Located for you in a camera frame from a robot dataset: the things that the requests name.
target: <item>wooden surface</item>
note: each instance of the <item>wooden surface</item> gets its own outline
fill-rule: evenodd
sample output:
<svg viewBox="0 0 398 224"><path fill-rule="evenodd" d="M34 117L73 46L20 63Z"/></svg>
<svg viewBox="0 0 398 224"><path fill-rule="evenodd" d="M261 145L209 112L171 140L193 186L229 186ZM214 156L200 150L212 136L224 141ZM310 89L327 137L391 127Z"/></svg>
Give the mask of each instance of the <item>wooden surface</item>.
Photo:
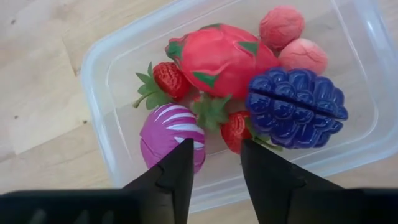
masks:
<svg viewBox="0 0 398 224"><path fill-rule="evenodd" d="M98 188L111 182L79 72L106 34L170 0L0 0L0 192ZM398 43L398 3L380 0ZM398 156L334 175L345 187L398 187ZM256 223L250 201L191 215L190 223Z"/></svg>

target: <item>red dragon fruit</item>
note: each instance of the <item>red dragon fruit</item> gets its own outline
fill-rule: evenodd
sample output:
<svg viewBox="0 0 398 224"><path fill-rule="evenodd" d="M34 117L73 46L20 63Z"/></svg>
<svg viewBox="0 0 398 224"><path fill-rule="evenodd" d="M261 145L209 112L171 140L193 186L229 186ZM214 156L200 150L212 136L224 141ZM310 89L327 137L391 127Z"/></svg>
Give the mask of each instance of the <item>red dragon fruit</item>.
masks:
<svg viewBox="0 0 398 224"><path fill-rule="evenodd" d="M193 86L221 98L245 99L256 75L280 66L257 37L221 23L170 39L165 51Z"/></svg>
<svg viewBox="0 0 398 224"><path fill-rule="evenodd" d="M205 133L184 106L169 103L152 111L141 130L140 147L148 168L156 165L187 138L194 140L194 172L205 162Z"/></svg>

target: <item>blue grape cluster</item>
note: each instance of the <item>blue grape cluster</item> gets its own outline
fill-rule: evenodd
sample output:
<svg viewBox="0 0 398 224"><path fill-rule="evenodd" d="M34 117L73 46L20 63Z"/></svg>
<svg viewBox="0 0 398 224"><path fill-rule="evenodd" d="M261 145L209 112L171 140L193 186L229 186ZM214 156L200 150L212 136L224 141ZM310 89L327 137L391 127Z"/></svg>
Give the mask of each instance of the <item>blue grape cluster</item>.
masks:
<svg viewBox="0 0 398 224"><path fill-rule="evenodd" d="M258 75L246 107L255 130L287 149L323 147L348 119L343 92L307 69L273 68Z"/></svg>

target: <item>clear plastic container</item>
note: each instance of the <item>clear plastic container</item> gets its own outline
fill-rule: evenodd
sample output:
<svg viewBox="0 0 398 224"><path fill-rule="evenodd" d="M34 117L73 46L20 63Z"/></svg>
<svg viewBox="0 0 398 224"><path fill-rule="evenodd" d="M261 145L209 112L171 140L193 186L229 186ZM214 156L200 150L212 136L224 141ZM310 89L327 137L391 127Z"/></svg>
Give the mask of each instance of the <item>clear plastic container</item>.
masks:
<svg viewBox="0 0 398 224"><path fill-rule="evenodd" d="M328 145L314 150L285 150L284 158L327 176L392 155L398 149L398 74L396 53L371 0L186 0L175 1L97 42L81 70L93 124L116 187L147 168L139 132L149 114L133 109L149 62L169 60L164 47L172 37L215 22L257 34L268 10L290 4L303 12L304 37L330 57L325 76L346 95L350 119ZM208 156L195 176L191 212L249 198L239 156L220 136L206 142Z"/></svg>

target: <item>purple onion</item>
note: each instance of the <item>purple onion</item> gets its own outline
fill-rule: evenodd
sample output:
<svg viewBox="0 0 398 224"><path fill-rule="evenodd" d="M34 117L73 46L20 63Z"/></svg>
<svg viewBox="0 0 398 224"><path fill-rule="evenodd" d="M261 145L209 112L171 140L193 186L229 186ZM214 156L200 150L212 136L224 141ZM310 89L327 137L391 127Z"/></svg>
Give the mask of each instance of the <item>purple onion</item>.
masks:
<svg viewBox="0 0 398 224"><path fill-rule="evenodd" d="M205 132L186 107L169 103L152 111L141 130L140 147L148 169L187 138L194 140L194 172L205 162Z"/></svg>

